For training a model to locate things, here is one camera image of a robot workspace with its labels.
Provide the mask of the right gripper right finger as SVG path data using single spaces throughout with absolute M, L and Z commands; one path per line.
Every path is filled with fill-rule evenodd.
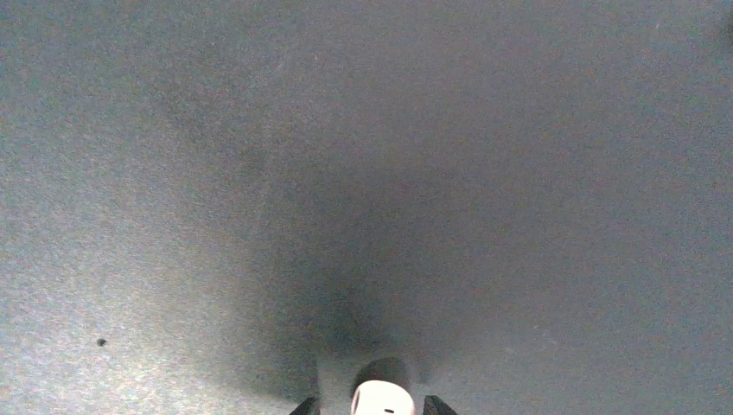
M 452 409 L 437 395 L 425 395 L 423 405 L 423 415 L 457 415 Z

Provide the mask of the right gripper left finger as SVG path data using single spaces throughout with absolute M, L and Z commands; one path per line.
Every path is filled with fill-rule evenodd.
M 311 396 L 302 401 L 290 415 L 320 415 L 320 400 L 316 396 Z

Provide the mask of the white stem earbud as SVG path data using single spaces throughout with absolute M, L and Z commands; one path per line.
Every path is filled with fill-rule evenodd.
M 384 380 L 368 380 L 357 386 L 351 415 L 415 415 L 416 405 L 403 387 Z

